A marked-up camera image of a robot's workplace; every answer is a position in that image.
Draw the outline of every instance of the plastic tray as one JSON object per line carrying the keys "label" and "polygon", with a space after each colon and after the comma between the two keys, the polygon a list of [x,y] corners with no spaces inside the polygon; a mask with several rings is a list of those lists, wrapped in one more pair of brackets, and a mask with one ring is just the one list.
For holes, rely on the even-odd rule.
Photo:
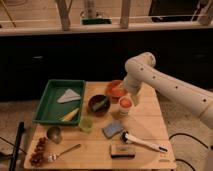
{"label": "plastic tray", "polygon": [[[57,100],[67,89],[72,89],[81,96],[81,100],[58,103]],[[49,80],[33,119],[34,123],[54,125],[77,125],[80,121],[85,91],[84,80]],[[64,115],[79,107],[76,116],[68,122],[60,120]]]}

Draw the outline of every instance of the green cup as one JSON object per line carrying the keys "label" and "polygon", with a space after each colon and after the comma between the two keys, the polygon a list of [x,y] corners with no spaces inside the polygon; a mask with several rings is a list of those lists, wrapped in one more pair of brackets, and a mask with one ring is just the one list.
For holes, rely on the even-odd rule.
{"label": "green cup", "polygon": [[92,119],[90,117],[84,117],[81,119],[80,123],[78,124],[81,131],[90,133],[92,130]]}

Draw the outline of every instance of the white cloth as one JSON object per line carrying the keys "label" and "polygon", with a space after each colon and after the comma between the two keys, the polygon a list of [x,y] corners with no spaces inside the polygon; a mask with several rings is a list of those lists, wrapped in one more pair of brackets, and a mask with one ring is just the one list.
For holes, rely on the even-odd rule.
{"label": "white cloth", "polygon": [[65,93],[60,98],[58,98],[57,102],[66,103],[66,102],[70,102],[73,100],[80,100],[80,99],[81,99],[81,96],[78,93],[76,93],[72,89],[67,89]]}

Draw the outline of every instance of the white cup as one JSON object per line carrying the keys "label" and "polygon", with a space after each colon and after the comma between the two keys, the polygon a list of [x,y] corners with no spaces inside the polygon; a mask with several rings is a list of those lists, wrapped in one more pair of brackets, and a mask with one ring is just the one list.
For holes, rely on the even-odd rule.
{"label": "white cup", "polygon": [[132,100],[127,96],[121,97],[118,101],[118,104],[119,104],[119,112],[121,115],[128,115],[133,105]]}

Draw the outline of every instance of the blue sponge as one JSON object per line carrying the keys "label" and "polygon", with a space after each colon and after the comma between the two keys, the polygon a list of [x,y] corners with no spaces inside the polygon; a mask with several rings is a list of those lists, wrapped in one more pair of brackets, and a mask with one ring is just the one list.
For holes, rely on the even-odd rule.
{"label": "blue sponge", "polygon": [[116,120],[106,127],[102,128],[104,135],[107,138],[112,138],[115,134],[121,132],[124,130],[123,126],[121,125],[121,122]]}

